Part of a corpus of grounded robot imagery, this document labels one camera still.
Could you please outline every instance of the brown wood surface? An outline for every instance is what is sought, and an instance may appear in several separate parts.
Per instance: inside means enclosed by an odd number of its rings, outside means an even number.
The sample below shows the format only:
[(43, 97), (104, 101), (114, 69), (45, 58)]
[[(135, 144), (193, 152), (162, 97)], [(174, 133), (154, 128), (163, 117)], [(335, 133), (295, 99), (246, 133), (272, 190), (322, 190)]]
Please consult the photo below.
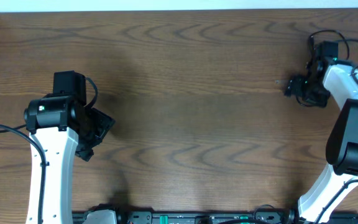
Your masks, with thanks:
[[(358, 9), (0, 14), (0, 123), (22, 124), (53, 73), (76, 70), (117, 123), (75, 159), (74, 210), (289, 208), (323, 170), (339, 114), (282, 94), (320, 29), (358, 38)], [(0, 223), (24, 223), (30, 163), (25, 141), (0, 134)], [(358, 188), (339, 208), (358, 211)]]

